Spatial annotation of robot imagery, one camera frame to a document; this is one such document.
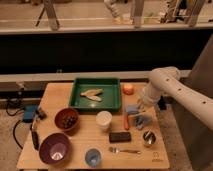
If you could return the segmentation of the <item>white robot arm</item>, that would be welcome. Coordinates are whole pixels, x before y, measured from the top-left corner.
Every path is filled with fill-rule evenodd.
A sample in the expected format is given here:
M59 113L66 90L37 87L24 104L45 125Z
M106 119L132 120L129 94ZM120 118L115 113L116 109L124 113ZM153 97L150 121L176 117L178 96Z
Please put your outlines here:
M185 86L179 79L176 67L153 69L149 83L139 92L140 103L150 108L166 93L213 131L213 99Z

